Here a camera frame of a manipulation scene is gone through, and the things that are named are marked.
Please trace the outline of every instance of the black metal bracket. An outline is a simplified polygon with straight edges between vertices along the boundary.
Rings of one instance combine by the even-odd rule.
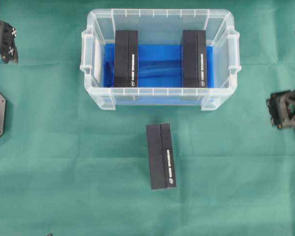
[[[16,29],[4,21],[0,21],[0,59],[4,63],[14,60],[18,63],[18,51],[14,39]]]
[[[278,129],[295,128],[295,90],[272,93],[266,104],[273,126]]]

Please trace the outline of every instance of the green fabric surface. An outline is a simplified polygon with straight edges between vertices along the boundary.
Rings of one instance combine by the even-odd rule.
[[[81,32],[95,8],[224,8],[238,88],[220,108],[103,111],[85,92]],[[0,236],[295,236],[295,130],[266,99],[295,89],[295,0],[0,0],[19,64],[0,64]],[[177,188],[151,191],[145,126],[169,122]]]

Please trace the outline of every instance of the black box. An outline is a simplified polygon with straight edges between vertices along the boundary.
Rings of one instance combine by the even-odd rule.
[[[207,88],[207,43],[205,30],[182,33],[183,86]]]
[[[137,31],[116,31],[114,86],[122,88],[138,86]]]
[[[147,125],[147,145],[151,188],[176,187],[170,125]]]

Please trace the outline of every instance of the blue cloth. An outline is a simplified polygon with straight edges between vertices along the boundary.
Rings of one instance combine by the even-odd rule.
[[[213,48],[207,47],[208,87],[214,87]],[[114,85],[115,45],[106,44],[104,86]],[[182,87],[181,45],[139,45],[139,87]]]

